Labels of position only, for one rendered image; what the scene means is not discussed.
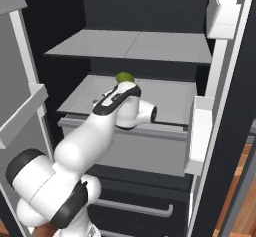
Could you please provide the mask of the grey fridge shelf above drawer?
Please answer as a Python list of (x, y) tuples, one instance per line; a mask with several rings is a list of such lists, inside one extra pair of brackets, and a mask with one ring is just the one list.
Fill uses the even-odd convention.
[[(196, 95), (196, 84), (166, 80), (139, 79), (141, 99), (157, 106), (157, 122), (187, 125)], [(117, 84), (112, 76), (88, 75), (59, 107), (59, 112), (89, 114), (93, 101)]]

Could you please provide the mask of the grey fridge crisper drawer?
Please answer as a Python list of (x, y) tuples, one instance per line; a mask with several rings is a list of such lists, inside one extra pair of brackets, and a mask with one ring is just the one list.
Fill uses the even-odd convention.
[(169, 131), (153, 129), (119, 130), (113, 115), (91, 114), (78, 127), (72, 125), (57, 145), (54, 159), (80, 173), (94, 164), (184, 176), (186, 143)]

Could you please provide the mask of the large grey fridge shelf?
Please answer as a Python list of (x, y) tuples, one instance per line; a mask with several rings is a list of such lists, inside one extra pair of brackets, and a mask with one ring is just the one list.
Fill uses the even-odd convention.
[(203, 34), (81, 30), (47, 55), (210, 63)]

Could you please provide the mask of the right fridge door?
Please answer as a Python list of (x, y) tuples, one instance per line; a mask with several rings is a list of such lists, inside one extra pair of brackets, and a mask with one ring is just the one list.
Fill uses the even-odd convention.
[(213, 104), (213, 130), (187, 237), (212, 237), (256, 116), (256, 0), (242, 4)]

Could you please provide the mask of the fridge door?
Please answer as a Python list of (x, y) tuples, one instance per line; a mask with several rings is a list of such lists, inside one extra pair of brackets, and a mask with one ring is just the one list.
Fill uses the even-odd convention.
[[(30, 97), (29, 84), (40, 84), (21, 10), (0, 15), (0, 127)], [(19, 152), (30, 147), (52, 154), (44, 116), (34, 114), (8, 147), (0, 149), (0, 192), (11, 214), (11, 237), (31, 235), (17, 218), (19, 196), (8, 184), (5, 170)]]
[(212, 237), (256, 116), (256, 0), (242, 4), (213, 104), (213, 130), (187, 237)]

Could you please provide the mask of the black fridge body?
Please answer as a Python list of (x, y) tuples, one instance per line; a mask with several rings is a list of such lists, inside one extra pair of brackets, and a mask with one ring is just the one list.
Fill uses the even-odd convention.
[(79, 56), (46, 52), (78, 31), (163, 31), (203, 33), (207, 0), (26, 0), (25, 27), (39, 80), (48, 91), (46, 126), (52, 145), (62, 138), (57, 108), (90, 73), (128, 71), (135, 77), (196, 84), (205, 93), (208, 63), (160, 62)]

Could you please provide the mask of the left fridge door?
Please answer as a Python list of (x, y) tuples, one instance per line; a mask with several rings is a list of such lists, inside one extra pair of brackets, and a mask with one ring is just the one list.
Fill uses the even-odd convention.
[[(0, 15), (0, 127), (30, 97), (29, 84), (40, 84), (21, 10)], [(5, 170), (19, 152), (30, 147), (52, 154), (44, 116), (34, 114), (8, 147), (0, 149), (0, 192), (11, 214), (11, 237), (31, 235), (17, 218), (19, 196), (8, 184)]]

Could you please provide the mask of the green round fruit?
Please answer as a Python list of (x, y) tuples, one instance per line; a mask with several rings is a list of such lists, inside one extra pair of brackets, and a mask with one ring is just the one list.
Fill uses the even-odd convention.
[(118, 83), (121, 82), (133, 82), (134, 81), (134, 77), (128, 73), (128, 72), (120, 72), (116, 75), (115, 77), (116, 81)]

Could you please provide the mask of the tall white door bin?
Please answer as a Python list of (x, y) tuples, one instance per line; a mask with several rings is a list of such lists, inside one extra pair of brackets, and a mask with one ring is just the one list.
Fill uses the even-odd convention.
[(211, 97), (196, 96), (194, 98), (189, 117), (185, 173), (197, 176), (202, 173), (212, 132), (212, 108), (213, 99)]

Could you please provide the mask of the black freezer drawer front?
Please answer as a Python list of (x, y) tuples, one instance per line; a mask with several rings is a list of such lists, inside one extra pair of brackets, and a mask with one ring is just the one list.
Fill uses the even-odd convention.
[(144, 215), (93, 204), (92, 222), (101, 230), (128, 237), (186, 237), (193, 177), (183, 177), (96, 165), (88, 173), (102, 185), (103, 200), (167, 210), (168, 218)]

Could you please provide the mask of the wide grey door bin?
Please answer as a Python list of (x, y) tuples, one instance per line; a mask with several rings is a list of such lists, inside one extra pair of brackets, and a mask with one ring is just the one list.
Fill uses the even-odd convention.
[(43, 84), (30, 83), (29, 88), (30, 97), (0, 127), (0, 149), (8, 147), (34, 114), (40, 117), (45, 115), (43, 105), (48, 98), (46, 87)]

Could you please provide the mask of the small white door bin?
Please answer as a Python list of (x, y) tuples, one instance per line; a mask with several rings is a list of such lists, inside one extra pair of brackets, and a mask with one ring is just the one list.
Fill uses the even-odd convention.
[(206, 10), (207, 38), (232, 40), (240, 9), (237, 0), (209, 0)]

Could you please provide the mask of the narrow grey door bin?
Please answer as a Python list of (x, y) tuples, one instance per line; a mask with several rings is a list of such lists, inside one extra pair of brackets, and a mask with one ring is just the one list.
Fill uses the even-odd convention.
[(25, 0), (0, 0), (0, 15), (27, 7)]

